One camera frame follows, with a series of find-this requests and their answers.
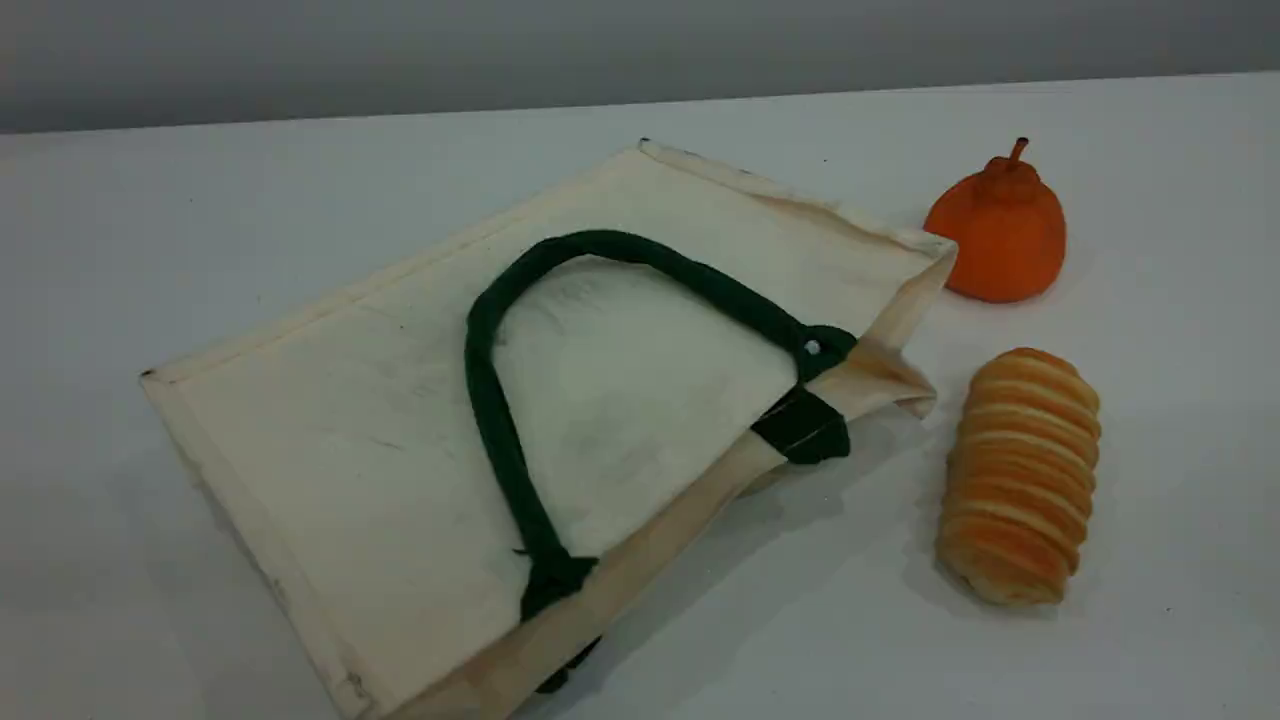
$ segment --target background wall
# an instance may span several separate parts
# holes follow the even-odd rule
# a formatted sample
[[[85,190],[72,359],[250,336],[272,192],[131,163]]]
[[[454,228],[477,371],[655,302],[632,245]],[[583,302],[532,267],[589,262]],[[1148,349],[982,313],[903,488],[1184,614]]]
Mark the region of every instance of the background wall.
[[[1280,68],[1276,0],[0,0],[0,131]]]

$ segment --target canvas tote bag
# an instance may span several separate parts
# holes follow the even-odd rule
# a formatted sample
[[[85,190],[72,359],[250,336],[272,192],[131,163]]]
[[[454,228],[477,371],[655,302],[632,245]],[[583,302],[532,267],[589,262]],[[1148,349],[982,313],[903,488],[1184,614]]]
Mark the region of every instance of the canvas tote bag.
[[[521,283],[481,338],[481,384],[500,388],[544,530],[588,565],[530,611],[539,547],[483,437],[467,318],[535,246],[582,231],[710,269],[783,329],[771,340],[678,268],[609,251]],[[143,387],[344,717],[506,717],[564,682],[785,452],[838,455],[831,425],[890,404],[928,411],[934,391],[901,348],[954,256],[943,238],[644,141]],[[844,334],[797,350],[777,340],[786,328]],[[828,341],[838,356],[804,369]],[[787,437],[813,414],[780,420],[796,397],[832,414],[813,457],[812,438]]]

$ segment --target bread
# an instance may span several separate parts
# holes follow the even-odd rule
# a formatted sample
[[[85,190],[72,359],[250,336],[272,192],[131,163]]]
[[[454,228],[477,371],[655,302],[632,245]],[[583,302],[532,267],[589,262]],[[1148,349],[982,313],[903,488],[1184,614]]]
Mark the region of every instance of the bread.
[[[969,384],[938,557],[997,605],[1061,602],[1093,512],[1098,396],[1070,363],[1019,348]]]

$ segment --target table surface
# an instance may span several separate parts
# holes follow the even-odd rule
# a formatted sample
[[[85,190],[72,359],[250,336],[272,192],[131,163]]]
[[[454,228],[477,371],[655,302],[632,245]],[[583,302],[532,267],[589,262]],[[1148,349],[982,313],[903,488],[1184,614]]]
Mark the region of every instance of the table surface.
[[[0,137],[0,712],[326,719],[140,370],[413,255],[641,136],[918,225],[1005,154],[1066,209],[1043,299],[943,296],[923,427],[735,503],[530,719],[1280,714],[1280,74]],[[1061,607],[931,543],[968,377],[1030,345],[1102,397]]]

